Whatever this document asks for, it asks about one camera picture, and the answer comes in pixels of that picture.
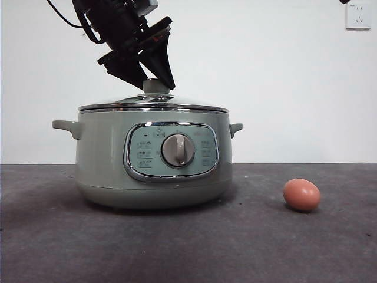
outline pot base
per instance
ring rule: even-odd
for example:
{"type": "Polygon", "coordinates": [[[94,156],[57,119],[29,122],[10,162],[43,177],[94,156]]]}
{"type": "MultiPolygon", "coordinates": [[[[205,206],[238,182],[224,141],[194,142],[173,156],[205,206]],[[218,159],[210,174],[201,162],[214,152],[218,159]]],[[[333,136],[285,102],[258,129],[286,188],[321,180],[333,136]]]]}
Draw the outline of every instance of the pot base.
{"type": "Polygon", "coordinates": [[[167,209],[196,205],[212,200],[230,186],[230,180],[210,186],[177,187],[176,189],[112,189],[76,183],[89,201],[114,208],[167,209]]]}

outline control panel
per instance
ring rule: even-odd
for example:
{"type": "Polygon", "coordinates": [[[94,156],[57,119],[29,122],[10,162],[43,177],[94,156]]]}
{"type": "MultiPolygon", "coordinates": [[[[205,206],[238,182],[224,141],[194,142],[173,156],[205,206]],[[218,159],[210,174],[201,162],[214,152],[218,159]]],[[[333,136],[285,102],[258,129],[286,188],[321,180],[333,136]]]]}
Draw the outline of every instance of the control panel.
{"type": "Polygon", "coordinates": [[[124,150],[126,170],[138,179],[206,173],[218,160],[216,135],[207,125],[158,122],[133,127],[124,150]]]}

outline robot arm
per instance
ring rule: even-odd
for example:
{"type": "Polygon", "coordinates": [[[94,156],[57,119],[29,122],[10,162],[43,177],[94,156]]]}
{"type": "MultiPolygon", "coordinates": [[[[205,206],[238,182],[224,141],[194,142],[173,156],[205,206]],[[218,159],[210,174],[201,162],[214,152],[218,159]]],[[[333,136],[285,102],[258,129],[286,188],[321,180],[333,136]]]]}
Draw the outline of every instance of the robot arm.
{"type": "Polygon", "coordinates": [[[107,73],[142,88],[147,79],[142,63],[169,89],[175,87],[167,55],[172,20],[165,17],[149,27],[145,19],[158,7],[157,0],[72,0],[72,3],[80,28],[88,38],[96,44],[106,42],[112,49],[98,60],[107,73]],[[92,29],[99,33],[100,39],[92,29]]]}

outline lid knob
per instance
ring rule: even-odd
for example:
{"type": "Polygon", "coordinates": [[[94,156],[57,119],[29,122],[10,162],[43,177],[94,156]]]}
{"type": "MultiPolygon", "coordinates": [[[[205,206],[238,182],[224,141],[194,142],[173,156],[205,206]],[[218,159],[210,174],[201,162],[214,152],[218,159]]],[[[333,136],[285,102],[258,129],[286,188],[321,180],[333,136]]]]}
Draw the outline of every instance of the lid knob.
{"type": "Polygon", "coordinates": [[[170,89],[166,87],[160,80],[149,78],[143,81],[143,91],[145,93],[161,93],[168,94],[170,89]]]}

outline chrome trim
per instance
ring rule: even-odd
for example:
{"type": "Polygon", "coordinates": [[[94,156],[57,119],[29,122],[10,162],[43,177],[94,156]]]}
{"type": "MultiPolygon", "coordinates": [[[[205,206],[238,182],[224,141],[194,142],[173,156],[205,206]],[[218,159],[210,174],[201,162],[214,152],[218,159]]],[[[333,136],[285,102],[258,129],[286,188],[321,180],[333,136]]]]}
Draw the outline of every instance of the chrome trim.
{"type": "Polygon", "coordinates": [[[105,104],[92,104],[84,105],[78,108],[78,111],[85,110],[102,110],[102,109],[119,109],[119,108],[154,108],[154,109],[189,109],[189,110],[207,110],[229,113],[228,109],[215,107],[215,106],[204,106],[195,104],[174,104],[174,103],[105,103],[105,104]]]}
{"type": "Polygon", "coordinates": [[[123,166],[125,168],[125,171],[134,179],[142,181],[142,182],[157,182],[157,183],[166,183],[166,182],[182,182],[182,181],[189,181],[189,180],[196,180],[202,177],[206,177],[211,172],[213,172],[217,165],[219,163],[219,147],[217,144],[217,136],[216,132],[213,130],[213,128],[206,124],[200,124],[200,123],[189,123],[189,122],[146,122],[146,123],[140,123],[136,124],[127,133],[127,137],[125,139],[125,146],[123,150],[123,166]],[[203,173],[195,174],[195,175],[180,175],[180,176],[153,176],[148,174],[143,174],[138,171],[131,165],[130,162],[130,147],[131,147],[131,137],[135,130],[141,128],[141,127],[150,127],[150,126],[166,126],[166,125],[182,125],[182,126],[200,126],[200,127],[206,127],[210,129],[214,136],[214,143],[216,147],[216,161],[212,168],[210,168],[208,171],[205,171],[203,173]]]}
{"type": "Polygon", "coordinates": [[[223,114],[228,112],[213,111],[213,110],[199,110],[187,108],[105,108],[105,109],[90,109],[80,110],[79,114],[96,113],[96,112],[179,112],[179,113],[209,113],[209,114],[223,114]]]}

